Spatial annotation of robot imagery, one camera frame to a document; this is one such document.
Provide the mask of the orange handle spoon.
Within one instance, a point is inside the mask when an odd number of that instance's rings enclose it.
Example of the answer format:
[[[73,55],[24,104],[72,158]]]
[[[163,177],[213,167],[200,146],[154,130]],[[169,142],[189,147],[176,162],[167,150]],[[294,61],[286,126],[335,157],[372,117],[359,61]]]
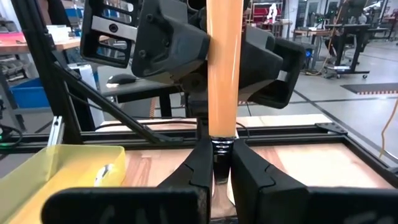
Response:
[[[230,155],[236,138],[244,0],[206,0],[208,132],[213,146],[215,195],[211,216],[235,214],[228,198]]]

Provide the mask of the wooden workbench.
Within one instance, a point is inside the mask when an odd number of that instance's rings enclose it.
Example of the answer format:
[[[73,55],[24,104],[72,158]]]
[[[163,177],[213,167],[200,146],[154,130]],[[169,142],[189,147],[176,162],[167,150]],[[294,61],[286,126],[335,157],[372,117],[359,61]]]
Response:
[[[65,50],[80,46],[79,37],[70,37],[67,40],[55,42],[57,50]],[[29,47],[21,32],[0,34],[0,55],[28,54]]]

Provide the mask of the dark grey desk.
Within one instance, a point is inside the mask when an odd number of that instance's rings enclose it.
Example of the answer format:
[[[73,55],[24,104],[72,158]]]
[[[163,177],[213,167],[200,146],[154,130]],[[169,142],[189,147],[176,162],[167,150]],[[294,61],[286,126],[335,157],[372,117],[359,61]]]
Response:
[[[137,79],[134,83],[106,87],[103,96],[113,96],[120,103],[159,97],[162,117],[172,116],[170,95],[181,93],[183,90],[178,85],[168,85],[145,79]]]

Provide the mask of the black workstation stand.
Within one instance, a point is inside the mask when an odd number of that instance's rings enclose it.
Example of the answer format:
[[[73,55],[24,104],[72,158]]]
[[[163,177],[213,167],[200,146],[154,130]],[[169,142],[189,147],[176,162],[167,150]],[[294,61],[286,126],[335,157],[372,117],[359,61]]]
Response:
[[[328,49],[335,51],[333,62],[324,66],[326,72],[334,71],[336,77],[342,75],[362,74],[367,78],[368,71],[357,71],[359,54],[362,52],[365,36],[370,25],[363,14],[367,0],[341,0],[336,10],[333,22],[326,28],[331,30]],[[349,46],[354,48],[354,54],[349,65],[343,64],[343,57]]]

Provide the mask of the silver aluminium profile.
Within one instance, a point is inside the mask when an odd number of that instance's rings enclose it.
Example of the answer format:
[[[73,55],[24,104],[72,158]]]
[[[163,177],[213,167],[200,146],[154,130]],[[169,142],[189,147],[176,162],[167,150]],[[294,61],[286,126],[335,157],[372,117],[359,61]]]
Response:
[[[65,123],[62,116],[55,116],[52,121],[51,130],[49,134],[48,146],[54,146],[63,142],[63,135],[65,130]]]

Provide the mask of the striped edge floor mat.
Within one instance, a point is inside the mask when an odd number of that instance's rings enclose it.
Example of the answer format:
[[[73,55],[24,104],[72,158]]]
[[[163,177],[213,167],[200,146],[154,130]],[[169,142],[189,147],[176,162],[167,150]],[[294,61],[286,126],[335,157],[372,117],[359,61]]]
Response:
[[[357,95],[398,94],[398,83],[352,84],[341,85],[341,87]]]

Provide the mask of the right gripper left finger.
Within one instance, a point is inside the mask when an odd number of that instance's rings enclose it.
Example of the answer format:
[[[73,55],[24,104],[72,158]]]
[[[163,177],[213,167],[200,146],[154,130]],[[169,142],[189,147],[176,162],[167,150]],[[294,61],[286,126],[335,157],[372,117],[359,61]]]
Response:
[[[213,148],[198,141],[156,187],[75,187],[46,200],[43,224],[208,224]]]

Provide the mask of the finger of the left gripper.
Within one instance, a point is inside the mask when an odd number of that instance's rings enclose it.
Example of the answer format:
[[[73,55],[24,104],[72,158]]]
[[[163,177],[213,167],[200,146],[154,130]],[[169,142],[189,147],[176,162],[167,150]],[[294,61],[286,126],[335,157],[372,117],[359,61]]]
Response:
[[[271,32],[246,27],[241,46],[239,102],[285,108],[304,65],[303,45],[275,37]]]
[[[130,67],[139,78],[178,83],[206,60],[210,36],[189,23],[189,7],[180,0],[126,0],[132,9],[86,0],[81,34],[81,56],[112,67]],[[124,59],[99,52],[101,36],[121,40]]]

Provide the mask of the red bin shelf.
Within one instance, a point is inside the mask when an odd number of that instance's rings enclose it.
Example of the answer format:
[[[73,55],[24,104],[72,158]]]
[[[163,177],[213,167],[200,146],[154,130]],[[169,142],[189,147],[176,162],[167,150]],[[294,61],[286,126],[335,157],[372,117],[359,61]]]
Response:
[[[275,22],[272,24],[267,20],[269,8],[272,3],[276,3],[278,14]],[[256,24],[258,28],[271,30],[273,26],[279,25],[282,20],[282,10],[284,6],[283,0],[257,0],[252,4],[252,22]]]

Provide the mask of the yellow plastic bin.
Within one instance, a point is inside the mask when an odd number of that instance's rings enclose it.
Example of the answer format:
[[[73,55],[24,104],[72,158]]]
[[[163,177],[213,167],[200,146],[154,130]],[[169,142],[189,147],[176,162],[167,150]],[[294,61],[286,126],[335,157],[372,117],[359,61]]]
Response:
[[[121,146],[48,146],[0,179],[0,224],[41,224],[53,194],[71,187],[115,187],[126,175]]]

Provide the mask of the black computer mouse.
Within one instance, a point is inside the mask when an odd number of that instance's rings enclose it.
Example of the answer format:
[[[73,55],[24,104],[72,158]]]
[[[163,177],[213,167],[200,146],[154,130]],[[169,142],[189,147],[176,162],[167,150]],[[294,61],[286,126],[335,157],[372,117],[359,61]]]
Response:
[[[137,78],[134,75],[122,73],[109,77],[107,84],[124,85],[124,84],[134,83],[136,80]]]

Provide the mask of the blue plastic crate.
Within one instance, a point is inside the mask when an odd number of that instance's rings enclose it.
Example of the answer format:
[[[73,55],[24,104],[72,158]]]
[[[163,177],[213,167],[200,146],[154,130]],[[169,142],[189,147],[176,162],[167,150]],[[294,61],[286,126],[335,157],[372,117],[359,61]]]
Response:
[[[10,87],[18,108],[49,108],[49,101],[40,78]]]

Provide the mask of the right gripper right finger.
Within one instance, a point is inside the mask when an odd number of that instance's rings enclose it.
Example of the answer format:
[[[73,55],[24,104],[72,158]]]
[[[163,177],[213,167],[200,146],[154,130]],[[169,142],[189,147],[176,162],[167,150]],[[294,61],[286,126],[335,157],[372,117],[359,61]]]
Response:
[[[239,224],[398,224],[398,190],[309,187],[243,140],[231,153]]]

